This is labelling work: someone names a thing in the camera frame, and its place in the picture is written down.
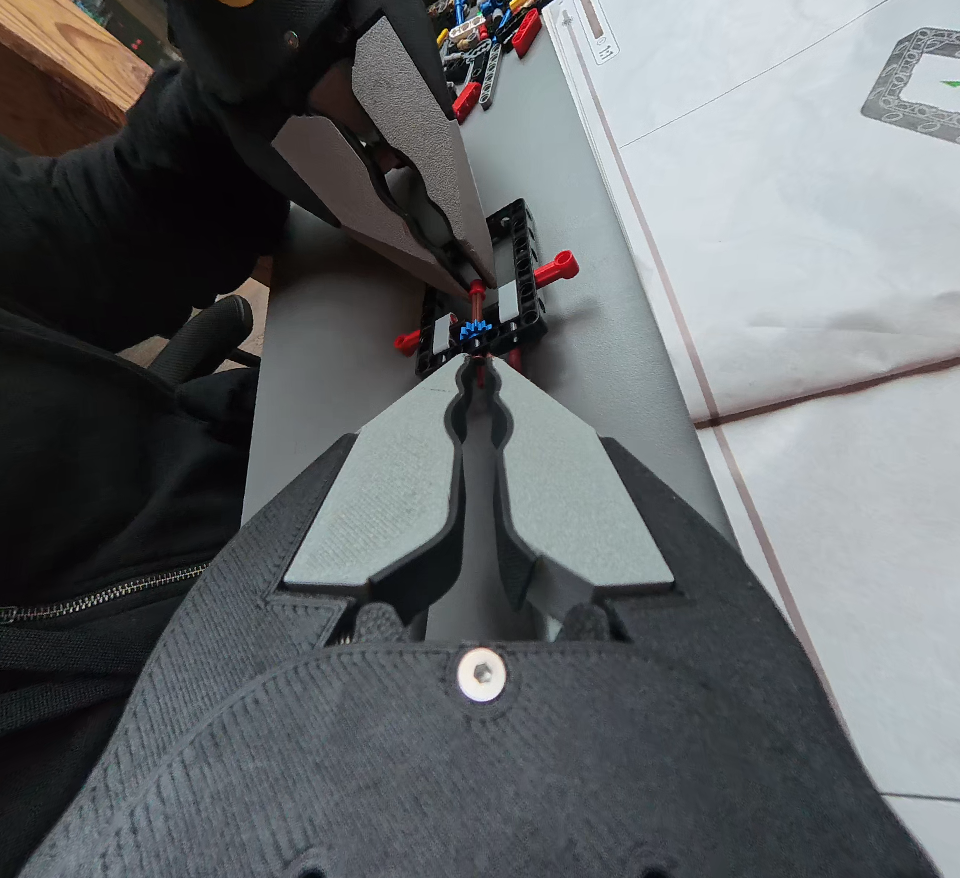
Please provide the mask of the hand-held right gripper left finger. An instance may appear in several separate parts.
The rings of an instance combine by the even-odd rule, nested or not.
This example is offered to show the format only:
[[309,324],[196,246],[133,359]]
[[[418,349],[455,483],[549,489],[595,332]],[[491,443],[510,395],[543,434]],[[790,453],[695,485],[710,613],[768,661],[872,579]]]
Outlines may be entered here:
[[295,592],[383,603],[411,622],[457,581],[469,357],[446,363],[364,425],[283,577]]

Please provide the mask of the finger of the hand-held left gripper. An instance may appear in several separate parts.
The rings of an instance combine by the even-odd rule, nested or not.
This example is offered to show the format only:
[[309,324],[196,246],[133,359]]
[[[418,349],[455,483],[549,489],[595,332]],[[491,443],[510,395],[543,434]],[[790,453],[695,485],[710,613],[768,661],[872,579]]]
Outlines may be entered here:
[[443,265],[414,236],[414,223],[388,206],[374,185],[373,168],[330,118],[291,117],[272,146],[345,234],[427,285],[451,296],[468,296],[458,268]]
[[448,117],[401,39],[385,14],[358,38],[354,95],[381,137],[419,173],[454,248],[493,287],[493,242],[460,125]]

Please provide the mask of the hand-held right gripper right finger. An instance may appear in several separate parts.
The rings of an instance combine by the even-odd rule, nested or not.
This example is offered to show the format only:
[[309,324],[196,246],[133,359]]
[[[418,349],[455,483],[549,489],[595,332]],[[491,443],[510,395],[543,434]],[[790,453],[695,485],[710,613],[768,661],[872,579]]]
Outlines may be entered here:
[[493,515],[513,609],[567,613],[675,579],[595,430],[499,358],[486,361]]

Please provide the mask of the black lego frame assembly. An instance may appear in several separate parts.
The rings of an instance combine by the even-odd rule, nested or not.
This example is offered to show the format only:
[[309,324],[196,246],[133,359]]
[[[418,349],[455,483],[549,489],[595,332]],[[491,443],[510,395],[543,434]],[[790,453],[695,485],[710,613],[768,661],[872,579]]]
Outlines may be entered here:
[[414,359],[419,378],[461,354],[515,358],[547,332],[543,289],[575,277],[580,270],[569,250],[551,260],[541,255],[533,214],[525,200],[502,206],[486,222],[497,284],[485,291],[481,311],[476,313],[465,299],[428,288],[418,329],[393,341],[396,351]]

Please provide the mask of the person's left forearm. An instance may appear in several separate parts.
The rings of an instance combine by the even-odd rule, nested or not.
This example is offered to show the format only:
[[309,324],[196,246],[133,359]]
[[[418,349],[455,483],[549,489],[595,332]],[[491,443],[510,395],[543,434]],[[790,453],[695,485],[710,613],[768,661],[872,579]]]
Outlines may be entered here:
[[118,133],[2,158],[2,311],[118,352],[252,277],[290,201],[244,162],[195,75],[156,70]]

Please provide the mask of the lego instruction booklet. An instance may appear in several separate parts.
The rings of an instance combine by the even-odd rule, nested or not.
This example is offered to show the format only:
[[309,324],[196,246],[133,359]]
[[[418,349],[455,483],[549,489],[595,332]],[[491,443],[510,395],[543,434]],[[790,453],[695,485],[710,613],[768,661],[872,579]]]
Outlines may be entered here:
[[958,0],[545,20],[744,558],[877,788],[958,802]]

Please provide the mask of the person's left hand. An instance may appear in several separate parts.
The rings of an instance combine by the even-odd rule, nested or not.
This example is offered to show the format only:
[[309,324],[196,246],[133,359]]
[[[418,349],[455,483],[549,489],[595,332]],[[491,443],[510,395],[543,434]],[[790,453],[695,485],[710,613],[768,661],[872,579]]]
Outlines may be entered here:
[[310,111],[329,117],[349,130],[383,173],[406,167],[406,159],[385,141],[374,120],[356,97],[352,83],[353,67],[349,59],[341,58],[327,69],[308,94]]

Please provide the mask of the person's black jacket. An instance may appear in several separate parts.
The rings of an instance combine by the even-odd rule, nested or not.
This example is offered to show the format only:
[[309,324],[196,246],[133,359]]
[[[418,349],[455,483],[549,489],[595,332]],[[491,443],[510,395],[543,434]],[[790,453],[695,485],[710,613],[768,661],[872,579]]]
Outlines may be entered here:
[[239,528],[258,372],[171,388],[2,311],[2,876],[83,787]]

